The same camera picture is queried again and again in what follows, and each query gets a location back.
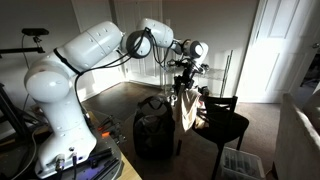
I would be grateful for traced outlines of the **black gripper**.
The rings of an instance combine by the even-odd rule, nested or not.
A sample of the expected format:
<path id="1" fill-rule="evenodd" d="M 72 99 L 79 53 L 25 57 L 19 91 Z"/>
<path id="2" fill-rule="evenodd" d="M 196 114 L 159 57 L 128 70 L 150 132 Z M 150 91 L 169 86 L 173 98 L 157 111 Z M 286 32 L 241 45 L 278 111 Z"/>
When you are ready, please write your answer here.
<path id="1" fill-rule="evenodd" d="M 174 77 L 174 89 L 179 90 L 182 84 L 184 84 L 186 88 L 190 89 L 194 83 L 194 80 L 193 80 L 193 76 L 195 74 L 194 64 L 191 62 L 187 62 L 187 63 L 176 62 L 176 65 L 178 67 L 182 66 L 184 70 L 181 75 Z"/>

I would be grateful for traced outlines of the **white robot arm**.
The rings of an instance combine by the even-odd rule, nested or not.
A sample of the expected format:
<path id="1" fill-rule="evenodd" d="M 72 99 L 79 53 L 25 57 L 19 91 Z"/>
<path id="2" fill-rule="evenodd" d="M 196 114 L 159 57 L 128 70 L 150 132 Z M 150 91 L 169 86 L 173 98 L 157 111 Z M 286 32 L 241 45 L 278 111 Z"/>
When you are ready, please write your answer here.
<path id="1" fill-rule="evenodd" d="M 204 42 L 175 39 L 169 26 L 150 18 L 141 19 L 136 30 L 128 35 L 116 24 L 104 21 L 32 64 L 24 77 L 24 86 L 53 130 L 38 151 L 38 178 L 51 177 L 86 161 L 97 145 L 79 101 L 79 77 L 99 69 L 99 62 L 116 50 L 126 57 L 142 59 L 154 48 L 188 56 L 191 70 L 199 73 L 209 50 Z"/>

